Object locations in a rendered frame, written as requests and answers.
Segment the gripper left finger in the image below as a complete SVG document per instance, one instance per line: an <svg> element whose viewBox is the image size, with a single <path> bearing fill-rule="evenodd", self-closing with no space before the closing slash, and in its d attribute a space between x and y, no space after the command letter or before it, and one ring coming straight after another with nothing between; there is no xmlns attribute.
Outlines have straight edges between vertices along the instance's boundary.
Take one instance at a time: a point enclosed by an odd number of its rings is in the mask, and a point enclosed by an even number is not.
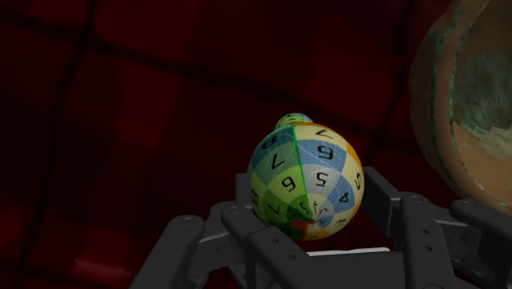
<svg viewBox="0 0 512 289"><path fill-rule="evenodd" d="M229 268L240 289L342 289L338 278L250 210L249 178L235 177L235 200L215 204L207 220L173 218L129 289L202 289Z"/></svg>

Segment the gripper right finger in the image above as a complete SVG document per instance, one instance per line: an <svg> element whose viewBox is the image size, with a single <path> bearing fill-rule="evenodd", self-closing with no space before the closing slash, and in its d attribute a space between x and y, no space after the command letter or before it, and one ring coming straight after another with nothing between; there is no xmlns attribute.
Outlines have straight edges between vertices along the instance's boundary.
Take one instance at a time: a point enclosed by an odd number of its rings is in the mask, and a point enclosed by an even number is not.
<svg viewBox="0 0 512 289"><path fill-rule="evenodd" d="M512 289L512 218L476 200L448 209L364 168L362 207L404 257L406 289Z"/></svg>

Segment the multicoloured numbered ball toy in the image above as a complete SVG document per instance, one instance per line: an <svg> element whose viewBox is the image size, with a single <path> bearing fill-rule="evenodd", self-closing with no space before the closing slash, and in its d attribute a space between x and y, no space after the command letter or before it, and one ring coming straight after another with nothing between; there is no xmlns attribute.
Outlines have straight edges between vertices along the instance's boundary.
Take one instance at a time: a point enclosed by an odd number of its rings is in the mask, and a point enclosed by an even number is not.
<svg viewBox="0 0 512 289"><path fill-rule="evenodd" d="M254 213L300 241L339 232L357 213L364 193L363 166L354 148L301 113L282 117L258 144L248 176Z"/></svg>

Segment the copper bowl with green patina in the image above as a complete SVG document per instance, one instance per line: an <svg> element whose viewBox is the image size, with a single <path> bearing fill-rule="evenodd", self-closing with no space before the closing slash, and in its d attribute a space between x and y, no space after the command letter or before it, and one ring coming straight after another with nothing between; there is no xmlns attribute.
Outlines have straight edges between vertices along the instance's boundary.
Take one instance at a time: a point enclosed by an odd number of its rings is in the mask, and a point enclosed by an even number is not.
<svg viewBox="0 0 512 289"><path fill-rule="evenodd" d="M427 161L459 196L512 217L512 0L450 0L409 74Z"/></svg>

